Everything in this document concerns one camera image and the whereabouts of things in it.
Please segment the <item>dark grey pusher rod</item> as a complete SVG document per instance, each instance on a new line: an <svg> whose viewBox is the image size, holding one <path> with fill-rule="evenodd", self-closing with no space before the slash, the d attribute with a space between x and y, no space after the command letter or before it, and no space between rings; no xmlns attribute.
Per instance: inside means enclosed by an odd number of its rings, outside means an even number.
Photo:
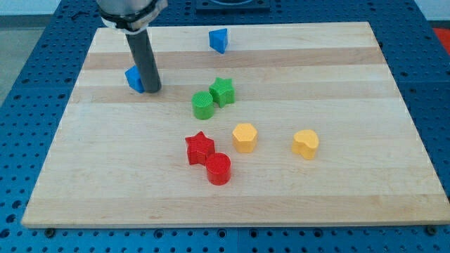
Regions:
<svg viewBox="0 0 450 253"><path fill-rule="evenodd" d="M162 85L148 32L143 30L138 34L127 34L126 38L141 78L143 90L147 93L157 93Z"/></svg>

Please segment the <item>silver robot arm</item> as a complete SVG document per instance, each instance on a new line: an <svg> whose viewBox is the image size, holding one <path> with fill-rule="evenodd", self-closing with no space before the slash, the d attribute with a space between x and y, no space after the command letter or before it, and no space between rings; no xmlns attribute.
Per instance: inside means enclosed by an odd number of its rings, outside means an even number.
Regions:
<svg viewBox="0 0 450 253"><path fill-rule="evenodd" d="M162 85L151 47L148 25L168 7L167 0L97 0L103 23L127 38L143 90L157 93Z"/></svg>

